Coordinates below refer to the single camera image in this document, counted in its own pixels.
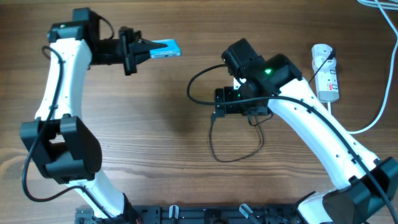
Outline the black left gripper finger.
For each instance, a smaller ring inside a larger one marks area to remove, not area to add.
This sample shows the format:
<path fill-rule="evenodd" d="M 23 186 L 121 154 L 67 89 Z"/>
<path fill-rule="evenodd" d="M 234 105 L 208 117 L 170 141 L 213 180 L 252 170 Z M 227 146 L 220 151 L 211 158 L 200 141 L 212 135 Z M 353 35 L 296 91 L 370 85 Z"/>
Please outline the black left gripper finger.
<path fill-rule="evenodd" d="M 150 52 L 145 51 L 145 52 L 139 52 L 135 53 L 135 63 L 136 65 L 139 65 L 142 62 L 145 62 L 146 60 L 150 59 Z"/>
<path fill-rule="evenodd" d="M 136 51 L 137 52 L 149 52 L 151 50 L 162 49 L 165 47 L 167 47 L 167 44 L 152 42 L 152 41 L 149 41 L 146 39 L 141 39 L 136 46 Z"/>

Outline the smartphone with blue screen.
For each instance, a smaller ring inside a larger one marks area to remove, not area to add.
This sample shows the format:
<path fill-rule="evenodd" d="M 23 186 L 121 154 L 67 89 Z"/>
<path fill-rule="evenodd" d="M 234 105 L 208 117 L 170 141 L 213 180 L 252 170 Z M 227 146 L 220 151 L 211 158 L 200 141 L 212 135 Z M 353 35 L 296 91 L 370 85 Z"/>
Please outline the smartphone with blue screen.
<path fill-rule="evenodd" d="M 151 50 L 150 57 L 152 59 L 179 57 L 182 55 L 182 51 L 174 39 L 153 40 L 153 42 L 166 44 L 167 46 L 161 49 Z"/>

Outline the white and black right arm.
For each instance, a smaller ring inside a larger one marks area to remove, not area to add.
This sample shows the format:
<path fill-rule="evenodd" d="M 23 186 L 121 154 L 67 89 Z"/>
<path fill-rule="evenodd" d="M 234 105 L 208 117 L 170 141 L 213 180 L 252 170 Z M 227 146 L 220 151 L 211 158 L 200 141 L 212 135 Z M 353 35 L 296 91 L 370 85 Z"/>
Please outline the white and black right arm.
<path fill-rule="evenodd" d="M 383 207 L 393 210 L 397 161 L 380 160 L 357 142 L 285 55 L 264 59 L 241 39 L 221 58 L 229 74 L 241 80 L 236 104 L 268 107 L 302 138 L 327 171 L 333 188 L 314 192 L 297 205 L 307 223 L 364 223 Z"/>

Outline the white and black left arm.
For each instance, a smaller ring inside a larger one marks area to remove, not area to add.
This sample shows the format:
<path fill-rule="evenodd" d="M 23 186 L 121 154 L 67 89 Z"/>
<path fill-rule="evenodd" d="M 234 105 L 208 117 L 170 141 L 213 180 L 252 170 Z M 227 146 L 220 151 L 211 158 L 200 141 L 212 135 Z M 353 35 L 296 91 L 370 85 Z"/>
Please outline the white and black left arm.
<path fill-rule="evenodd" d="M 143 39 L 128 27 L 102 39 L 102 21 L 84 7 L 73 10 L 71 21 L 51 26 L 49 44 L 42 48 L 50 60 L 44 97 L 34 120 L 22 124 L 20 137 L 26 161 L 46 179 L 77 191 L 93 209 L 95 221 L 140 223 L 140 214 L 104 173 L 100 143 L 81 119 L 83 86 L 91 66 L 121 64 L 131 75 L 165 44 Z"/>

